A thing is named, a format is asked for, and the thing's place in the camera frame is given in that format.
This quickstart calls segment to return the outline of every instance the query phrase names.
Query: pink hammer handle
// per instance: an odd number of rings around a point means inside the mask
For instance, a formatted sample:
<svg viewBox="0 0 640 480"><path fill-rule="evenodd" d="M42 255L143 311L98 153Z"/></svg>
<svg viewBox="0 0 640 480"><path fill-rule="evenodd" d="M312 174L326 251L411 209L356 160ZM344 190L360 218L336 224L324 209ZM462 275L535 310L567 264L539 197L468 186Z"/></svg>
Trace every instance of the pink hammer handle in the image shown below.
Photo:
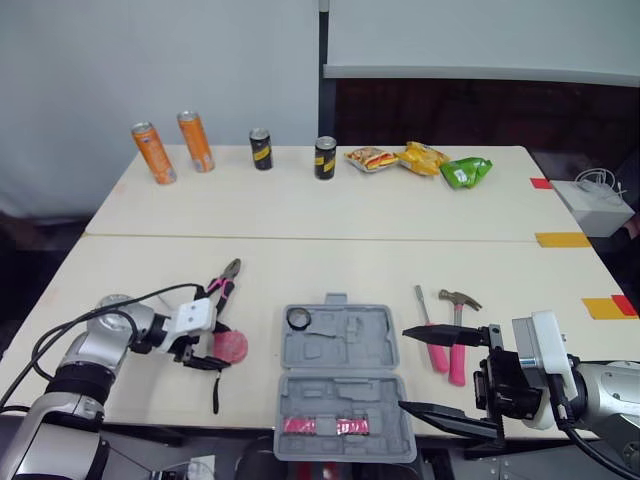
<svg viewBox="0 0 640 480"><path fill-rule="evenodd" d="M449 359L442 345L427 344L431 366L436 372L447 373L449 371Z"/></svg>
<svg viewBox="0 0 640 480"><path fill-rule="evenodd" d="M451 370L449 370L449 383L458 387L464 387L464 345L455 344L451 347Z"/></svg>

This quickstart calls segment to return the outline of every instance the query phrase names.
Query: hammer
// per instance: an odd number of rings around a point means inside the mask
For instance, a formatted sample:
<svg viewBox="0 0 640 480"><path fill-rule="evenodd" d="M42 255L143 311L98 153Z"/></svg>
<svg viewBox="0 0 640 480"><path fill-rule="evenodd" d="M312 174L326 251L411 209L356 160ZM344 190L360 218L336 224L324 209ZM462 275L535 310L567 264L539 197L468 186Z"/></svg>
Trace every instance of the hammer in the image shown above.
<svg viewBox="0 0 640 480"><path fill-rule="evenodd" d="M456 327L462 326L462 309L466 305L469 305L474 310L480 310L482 305L476 302L473 298L460 292L449 292L442 289L438 293L440 300L451 300L453 302L453 324ZM459 387L463 387L465 384L464 374L464 345L455 344L451 347L449 353L449 363L451 368L449 370L449 383L453 383Z"/></svg>

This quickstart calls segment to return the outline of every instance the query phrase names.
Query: white wall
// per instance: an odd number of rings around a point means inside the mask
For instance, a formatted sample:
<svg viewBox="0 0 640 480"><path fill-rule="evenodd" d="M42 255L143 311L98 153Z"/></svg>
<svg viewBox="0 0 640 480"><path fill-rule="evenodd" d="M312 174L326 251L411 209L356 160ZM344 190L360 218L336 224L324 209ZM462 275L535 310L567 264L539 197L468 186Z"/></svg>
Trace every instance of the white wall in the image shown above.
<svg viewBox="0 0 640 480"><path fill-rule="evenodd" d="M640 85L638 0L331 0L329 18L328 77Z"/></svg>
<svg viewBox="0 0 640 480"><path fill-rule="evenodd" d="M136 152L131 124L183 143L317 133L315 0L0 0L0 210L94 212Z"/></svg>

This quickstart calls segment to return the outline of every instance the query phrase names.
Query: yellow tape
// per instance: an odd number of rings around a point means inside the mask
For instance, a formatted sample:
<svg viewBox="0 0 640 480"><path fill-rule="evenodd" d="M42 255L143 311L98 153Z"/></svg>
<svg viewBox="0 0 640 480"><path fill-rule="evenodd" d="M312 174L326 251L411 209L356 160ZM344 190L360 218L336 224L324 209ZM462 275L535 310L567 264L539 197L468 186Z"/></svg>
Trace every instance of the yellow tape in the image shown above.
<svg viewBox="0 0 640 480"><path fill-rule="evenodd" d="M632 320L637 315L625 315L611 298L583 298L582 302L595 320Z"/></svg>
<svg viewBox="0 0 640 480"><path fill-rule="evenodd" d="M267 155L269 155L269 151L270 148L269 147L264 147L262 150L258 150L257 152L255 152L253 154L253 161L254 162L259 162L260 160L262 160L264 157L266 157Z"/></svg>
<svg viewBox="0 0 640 480"><path fill-rule="evenodd" d="M536 239L541 247L576 248L591 246L589 239L582 232L536 233Z"/></svg>
<svg viewBox="0 0 640 480"><path fill-rule="evenodd" d="M336 159L334 158L333 160L331 160L330 162L327 162L324 164L324 171L328 172L329 170L331 170L333 168L333 166L336 164Z"/></svg>

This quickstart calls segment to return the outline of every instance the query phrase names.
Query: dark brown wall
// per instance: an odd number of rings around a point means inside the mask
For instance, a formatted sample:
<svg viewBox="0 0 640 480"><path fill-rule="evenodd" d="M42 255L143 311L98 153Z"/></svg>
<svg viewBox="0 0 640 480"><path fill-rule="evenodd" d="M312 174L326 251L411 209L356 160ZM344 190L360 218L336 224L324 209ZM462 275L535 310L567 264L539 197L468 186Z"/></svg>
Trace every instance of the dark brown wall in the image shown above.
<svg viewBox="0 0 640 480"><path fill-rule="evenodd" d="M337 81L341 145L523 145L617 168L638 148L639 89L552 82Z"/></svg>

